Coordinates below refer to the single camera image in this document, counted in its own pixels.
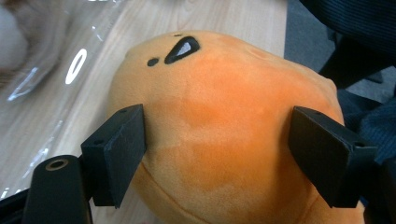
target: plush toy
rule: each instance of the plush toy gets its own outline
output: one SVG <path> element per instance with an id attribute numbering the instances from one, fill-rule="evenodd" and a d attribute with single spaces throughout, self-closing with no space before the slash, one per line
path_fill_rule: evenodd
<path id="1" fill-rule="evenodd" d="M 133 186 L 168 223 L 362 223 L 330 208 L 290 154 L 295 105 L 343 122 L 315 72 L 211 32 L 161 35 L 131 49 L 108 114 L 143 104 L 147 152 Z"/>

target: embroidered eye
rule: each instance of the embroidered eye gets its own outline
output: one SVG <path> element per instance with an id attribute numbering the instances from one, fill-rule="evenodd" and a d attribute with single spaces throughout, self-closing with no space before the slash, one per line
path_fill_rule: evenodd
<path id="1" fill-rule="evenodd" d="M 158 63 L 160 60 L 158 58 L 152 58 L 150 60 L 148 60 L 148 66 L 152 67 L 154 66 L 156 63 Z"/>
<path id="2" fill-rule="evenodd" d="M 180 59 L 183 59 L 200 48 L 198 41 L 192 36 L 186 36 L 180 39 L 175 46 L 171 49 L 169 54 L 165 58 L 165 63 L 174 63 Z"/>

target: wooden surface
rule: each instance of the wooden surface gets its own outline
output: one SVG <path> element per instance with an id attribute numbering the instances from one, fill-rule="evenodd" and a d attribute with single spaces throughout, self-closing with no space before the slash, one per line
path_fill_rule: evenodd
<path id="1" fill-rule="evenodd" d="M 112 77 L 126 51 L 155 35 L 211 30 L 283 56 L 287 0 L 75 1 L 60 61 L 40 85 L 0 105 L 0 193 L 30 185 L 34 167 L 56 155 L 80 155 L 79 145 L 106 119 Z M 87 59 L 69 85 L 65 76 L 81 49 Z M 161 223 L 128 190 L 121 209 L 92 207 L 94 223 Z"/>

